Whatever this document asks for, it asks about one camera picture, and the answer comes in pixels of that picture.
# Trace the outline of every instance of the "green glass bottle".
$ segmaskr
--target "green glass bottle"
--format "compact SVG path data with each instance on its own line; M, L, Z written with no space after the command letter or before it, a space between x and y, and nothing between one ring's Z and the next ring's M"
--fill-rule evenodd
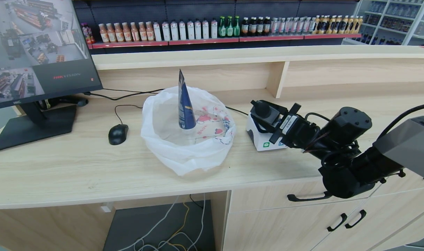
M240 36L240 22L239 22L239 19L240 19L239 16L235 16L234 37L239 37Z
M226 29L226 35L232 37L234 34L234 28L232 27L232 17L228 16L228 28Z
M226 37L226 24L225 24L225 17L220 16L220 28L218 32L220 38Z

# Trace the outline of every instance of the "monitor stand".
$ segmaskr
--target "monitor stand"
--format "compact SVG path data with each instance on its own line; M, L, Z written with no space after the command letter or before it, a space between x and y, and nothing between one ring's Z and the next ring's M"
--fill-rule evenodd
M22 104L20 107L26 116L19 116L7 122L0 134L0 150L72 131L75 105L44 112L36 102Z

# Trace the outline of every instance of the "computer monitor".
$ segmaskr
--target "computer monitor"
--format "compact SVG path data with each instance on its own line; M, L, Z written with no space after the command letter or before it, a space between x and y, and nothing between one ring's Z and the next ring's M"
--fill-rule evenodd
M0 0L0 108L19 105L0 150L69 133L75 107L36 101L102 89L71 0Z

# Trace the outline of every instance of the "monitor screen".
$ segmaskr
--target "monitor screen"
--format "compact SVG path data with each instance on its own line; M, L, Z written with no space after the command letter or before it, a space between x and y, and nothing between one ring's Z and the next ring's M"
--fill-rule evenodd
M99 89L71 0L0 0L0 108Z

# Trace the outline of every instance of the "black drawer handle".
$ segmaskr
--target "black drawer handle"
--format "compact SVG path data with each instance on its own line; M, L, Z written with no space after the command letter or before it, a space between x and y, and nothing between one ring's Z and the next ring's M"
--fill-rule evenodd
M340 225L342 225L344 223L344 221L347 220L347 215L345 213L343 213L343 214L341 214L341 218L342 218L341 223L339 223L335 228L331 228L331 226L327 227L328 232L333 232L334 230L338 229L338 227Z
M350 225L350 224L347 223L346 228L352 228L352 227L356 226L356 224L358 224L360 221L362 221L362 219L367 215L367 212L365 210L361 210L361 211L359 211L359 213L361 214L360 219L358 221L356 221L356 223L353 224L353 225Z
M330 198L332 195L330 194L329 191L325 191L324 192L324 196L323 197L319 197L319 198L311 198L311 199L299 199L298 197L296 197L294 194L288 194L288 200L290 201L294 201L294 202L299 202L299 201L312 201L312 200L325 200Z

